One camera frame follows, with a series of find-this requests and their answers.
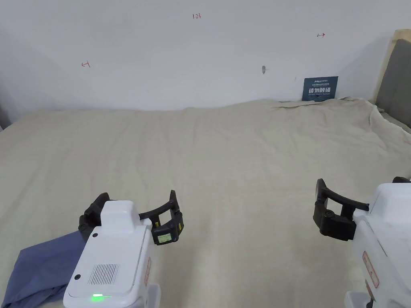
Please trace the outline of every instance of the white plastic housing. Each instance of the white plastic housing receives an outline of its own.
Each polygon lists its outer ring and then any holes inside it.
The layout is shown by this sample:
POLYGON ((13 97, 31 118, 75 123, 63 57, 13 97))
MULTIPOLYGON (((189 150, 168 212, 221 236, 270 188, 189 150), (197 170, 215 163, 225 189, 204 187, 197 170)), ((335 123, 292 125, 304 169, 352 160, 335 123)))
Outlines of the white plastic housing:
POLYGON ((151 221, 140 221, 131 201, 106 202, 101 221, 102 226, 90 235, 67 286, 64 306, 158 307, 160 288, 148 283, 154 263, 151 221))
POLYGON ((411 308, 411 184, 378 186, 369 208, 354 212, 353 251, 373 308, 411 308))

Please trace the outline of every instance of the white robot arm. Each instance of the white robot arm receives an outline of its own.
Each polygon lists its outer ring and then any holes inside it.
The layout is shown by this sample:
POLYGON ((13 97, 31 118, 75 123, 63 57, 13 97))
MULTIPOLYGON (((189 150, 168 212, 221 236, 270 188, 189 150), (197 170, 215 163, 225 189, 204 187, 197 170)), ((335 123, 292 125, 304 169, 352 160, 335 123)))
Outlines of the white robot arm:
POLYGON ((411 308, 411 183, 378 186, 370 204, 342 197, 317 181, 314 221, 320 233, 353 241, 369 294, 348 292, 347 308, 411 308), (328 198, 342 204, 336 215, 328 198))
POLYGON ((63 298, 66 308, 159 308, 161 289, 150 284, 154 246, 178 240, 182 213, 170 200, 146 213, 132 201, 110 200, 101 194, 80 217, 86 245, 63 298), (161 225, 159 215, 170 210, 161 225))

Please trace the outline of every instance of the white wall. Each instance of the white wall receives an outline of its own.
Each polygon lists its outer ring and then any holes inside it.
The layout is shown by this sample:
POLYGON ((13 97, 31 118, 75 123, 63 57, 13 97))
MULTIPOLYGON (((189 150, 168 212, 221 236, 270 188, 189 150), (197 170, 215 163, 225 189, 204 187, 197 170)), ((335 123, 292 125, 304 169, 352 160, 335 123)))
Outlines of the white wall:
POLYGON ((321 76, 339 76, 338 97, 370 98, 410 12, 409 0, 2 0, 0 106, 14 121, 298 100, 321 76))

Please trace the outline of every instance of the mattress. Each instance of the mattress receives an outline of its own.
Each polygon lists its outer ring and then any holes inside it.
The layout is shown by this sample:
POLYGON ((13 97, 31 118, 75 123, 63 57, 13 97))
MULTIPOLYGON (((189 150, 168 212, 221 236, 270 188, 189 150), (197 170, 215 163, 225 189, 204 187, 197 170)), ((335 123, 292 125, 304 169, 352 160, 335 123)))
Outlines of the mattress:
POLYGON ((316 180, 368 202, 410 177, 411 135, 364 100, 38 111, 0 133, 0 174, 1 294, 19 251, 75 231, 100 193, 147 211, 174 189, 185 228, 156 248, 161 307, 342 308, 364 278, 312 220, 316 180))

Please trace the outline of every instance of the vent grille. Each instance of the vent grille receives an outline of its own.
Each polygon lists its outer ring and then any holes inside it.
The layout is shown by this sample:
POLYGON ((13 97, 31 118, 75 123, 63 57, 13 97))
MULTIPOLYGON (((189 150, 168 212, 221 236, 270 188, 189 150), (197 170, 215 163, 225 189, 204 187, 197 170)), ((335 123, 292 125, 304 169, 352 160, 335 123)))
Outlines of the vent grille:
POLYGON ((96 264, 91 272, 89 285, 113 285, 119 264, 96 264))

